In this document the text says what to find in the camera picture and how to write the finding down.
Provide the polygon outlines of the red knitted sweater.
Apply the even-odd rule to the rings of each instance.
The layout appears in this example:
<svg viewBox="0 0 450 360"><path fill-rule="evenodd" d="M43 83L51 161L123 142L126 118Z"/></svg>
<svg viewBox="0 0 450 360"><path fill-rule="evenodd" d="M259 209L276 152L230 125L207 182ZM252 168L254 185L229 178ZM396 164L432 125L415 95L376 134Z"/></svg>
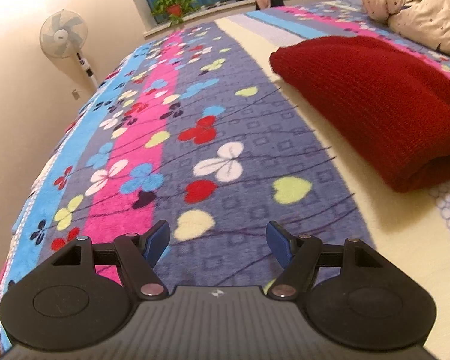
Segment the red knitted sweater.
<svg viewBox="0 0 450 360"><path fill-rule="evenodd" d="M450 180L450 78L373 37L280 47L271 68L397 192Z"/></svg>

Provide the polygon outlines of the colourful floral bed blanket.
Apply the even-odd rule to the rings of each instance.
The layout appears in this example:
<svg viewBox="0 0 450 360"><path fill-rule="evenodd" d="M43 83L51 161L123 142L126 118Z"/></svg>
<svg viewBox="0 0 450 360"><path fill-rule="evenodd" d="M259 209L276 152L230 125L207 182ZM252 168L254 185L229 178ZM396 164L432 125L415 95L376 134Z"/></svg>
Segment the colourful floral bed blanket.
<svg viewBox="0 0 450 360"><path fill-rule="evenodd" d="M450 79L450 56L342 2L259 10L150 41L83 106L13 225L0 293L77 236L111 242L160 219L157 264L176 284L268 286L272 220L337 244L356 237L437 306L427 348L450 359L450 181L397 193L294 88L271 53L325 36L368 36Z"/></svg>

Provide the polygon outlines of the white standing fan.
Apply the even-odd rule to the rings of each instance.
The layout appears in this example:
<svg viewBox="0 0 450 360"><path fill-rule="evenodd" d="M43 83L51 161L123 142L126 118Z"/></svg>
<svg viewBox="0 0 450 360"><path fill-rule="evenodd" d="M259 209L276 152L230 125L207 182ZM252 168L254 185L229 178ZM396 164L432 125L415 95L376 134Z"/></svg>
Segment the white standing fan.
<svg viewBox="0 0 450 360"><path fill-rule="evenodd" d="M97 78L82 48L88 38L88 26L83 18L72 10L60 10L46 19L40 28L40 47L48 57L67 59L74 57L86 73L95 89Z"/></svg>

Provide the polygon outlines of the pink black item on sill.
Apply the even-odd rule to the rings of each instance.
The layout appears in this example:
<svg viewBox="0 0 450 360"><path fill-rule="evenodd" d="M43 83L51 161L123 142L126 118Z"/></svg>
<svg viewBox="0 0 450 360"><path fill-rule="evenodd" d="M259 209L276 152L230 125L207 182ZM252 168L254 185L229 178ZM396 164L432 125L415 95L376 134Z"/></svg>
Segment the pink black item on sill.
<svg viewBox="0 0 450 360"><path fill-rule="evenodd" d="M284 0L255 0L256 10L266 10L270 8L283 7Z"/></svg>

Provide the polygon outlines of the potted green plant red pot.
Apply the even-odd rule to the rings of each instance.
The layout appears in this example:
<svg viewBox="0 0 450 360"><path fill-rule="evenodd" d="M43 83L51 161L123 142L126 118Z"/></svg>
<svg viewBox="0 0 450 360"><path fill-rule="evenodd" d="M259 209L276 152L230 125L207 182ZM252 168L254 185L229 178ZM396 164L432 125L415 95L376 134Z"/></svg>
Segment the potted green plant red pot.
<svg viewBox="0 0 450 360"><path fill-rule="evenodd" d="M185 16L195 13L199 8L197 0L156 0L152 15L158 20L167 20L171 25L181 24Z"/></svg>

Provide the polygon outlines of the wall power socket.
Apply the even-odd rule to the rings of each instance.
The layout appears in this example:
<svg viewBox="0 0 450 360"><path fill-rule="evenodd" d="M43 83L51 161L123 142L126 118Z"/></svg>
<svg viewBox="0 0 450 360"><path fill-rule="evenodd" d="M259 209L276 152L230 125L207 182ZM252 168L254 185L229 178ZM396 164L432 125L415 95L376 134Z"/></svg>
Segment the wall power socket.
<svg viewBox="0 0 450 360"><path fill-rule="evenodd" d="M72 94L74 100L78 100L78 99L80 98L80 94L79 94L79 92L78 92L76 89L74 89L74 90L71 92L71 94Z"/></svg>

